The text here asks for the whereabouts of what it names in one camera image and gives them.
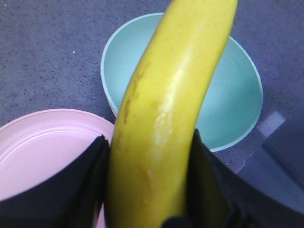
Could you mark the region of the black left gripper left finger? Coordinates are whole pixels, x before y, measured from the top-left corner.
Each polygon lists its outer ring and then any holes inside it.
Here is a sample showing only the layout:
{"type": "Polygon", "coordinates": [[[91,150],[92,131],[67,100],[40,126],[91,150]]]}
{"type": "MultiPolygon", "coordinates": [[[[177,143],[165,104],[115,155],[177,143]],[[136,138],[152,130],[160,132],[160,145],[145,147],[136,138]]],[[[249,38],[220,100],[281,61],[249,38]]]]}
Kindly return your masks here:
{"type": "Polygon", "coordinates": [[[97,137],[71,164],[43,183],[0,203],[2,228],[95,228],[109,143],[97,137]]]}

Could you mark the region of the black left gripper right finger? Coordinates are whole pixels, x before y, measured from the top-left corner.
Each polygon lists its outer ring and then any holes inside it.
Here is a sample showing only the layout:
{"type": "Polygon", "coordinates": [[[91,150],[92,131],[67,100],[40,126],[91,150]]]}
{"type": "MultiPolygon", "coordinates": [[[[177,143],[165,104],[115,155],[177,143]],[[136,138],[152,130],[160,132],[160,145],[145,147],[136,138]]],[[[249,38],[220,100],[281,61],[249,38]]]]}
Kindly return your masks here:
{"type": "Polygon", "coordinates": [[[194,228],[302,228],[302,213],[256,190],[193,134],[187,176],[187,217],[194,228]]]}

